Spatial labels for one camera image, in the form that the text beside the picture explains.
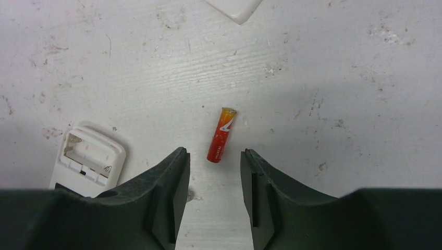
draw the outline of white plastic part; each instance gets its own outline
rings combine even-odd
[[[206,0],[237,24],[245,23],[262,0]]]
[[[125,149],[85,127],[67,130],[58,150],[50,189],[56,184],[83,196],[96,197],[117,185]]]

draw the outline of dirt mark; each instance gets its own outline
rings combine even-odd
[[[405,32],[395,32],[385,22],[381,22],[380,25],[377,27],[373,27],[373,25],[370,25],[368,34],[372,37],[381,39],[381,41],[386,44],[411,46],[416,41],[415,37],[412,37],[412,35],[408,34],[407,28],[405,29]]]
[[[39,103],[43,104],[46,100],[46,95],[42,92],[39,97]]]
[[[267,76],[274,76],[276,73],[283,69],[281,64],[267,64],[264,68],[264,72]]]
[[[14,109],[11,105],[11,102],[9,101],[9,99],[7,97],[5,97],[4,95],[2,95],[2,99],[6,102],[6,106],[8,106],[9,109],[9,115],[13,115],[14,114]]]
[[[193,189],[193,188],[190,186],[189,189],[188,189],[188,191],[187,191],[187,201],[186,201],[186,202],[189,202],[189,201],[192,201],[192,200],[195,200],[195,201],[203,201],[204,199],[203,199],[203,197],[198,196],[197,193],[196,193],[196,191],[195,191],[195,189]]]
[[[49,140],[49,138],[56,138],[63,134],[63,130],[56,128],[43,128],[42,129],[43,136]]]
[[[167,13],[161,8],[157,11],[156,19],[167,30],[180,30],[181,26],[187,21],[186,9],[184,7],[180,8],[179,14]]]
[[[339,120],[335,123],[335,127],[345,129],[346,127],[344,126],[344,120],[339,119]]]
[[[322,170],[324,170],[324,169],[326,169],[327,168],[327,162],[325,161],[324,163],[321,163],[320,165],[319,165],[319,167],[318,167],[318,169],[320,170],[320,171],[322,171]]]

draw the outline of battery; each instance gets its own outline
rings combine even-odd
[[[229,136],[230,128],[236,113],[236,110],[232,108],[222,108],[218,126],[215,130],[215,135],[213,136],[212,143],[208,148],[207,159],[209,161],[218,163],[221,160],[224,146],[226,145],[227,137]]]

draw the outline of white surface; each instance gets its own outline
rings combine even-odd
[[[242,26],[193,0],[0,3],[1,187],[46,188],[80,121],[125,147],[120,182],[188,149],[177,249],[252,249],[246,147],[334,196],[442,186],[441,1],[263,1]]]
[[[96,197],[117,185],[126,159],[125,149],[86,127],[68,129],[64,135],[49,187],[58,183],[86,197]]]
[[[245,23],[262,0],[206,0],[237,24]]]

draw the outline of scratch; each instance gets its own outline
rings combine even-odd
[[[5,97],[4,95],[2,95],[2,99],[5,100],[6,105],[8,106],[8,109],[9,109],[9,115],[12,115],[12,114],[14,113],[14,109],[13,109],[13,107],[12,107],[12,105],[11,105],[11,102],[9,102],[8,98]]]
[[[15,18],[11,18],[10,21],[13,22],[14,24],[18,25],[18,27],[20,27],[20,24],[15,22]]]
[[[77,1],[78,1],[79,4],[81,4],[81,6],[83,6],[83,8],[85,8],[84,4],[82,4],[82,3],[80,2],[80,0],[77,0]]]
[[[296,119],[300,114],[301,114],[301,111],[298,111],[298,113],[294,116],[294,118]]]
[[[58,46],[55,46],[55,45],[54,45],[54,48],[61,49],[62,51],[67,51],[69,49],[69,48],[61,48],[61,47],[58,47]]]
[[[109,39],[109,60],[111,58],[111,53],[112,53],[112,42],[111,42],[111,38],[106,34],[107,38]]]
[[[35,63],[34,60],[32,60],[32,59],[28,59],[28,60],[34,65],[34,67],[37,67],[37,64]]]

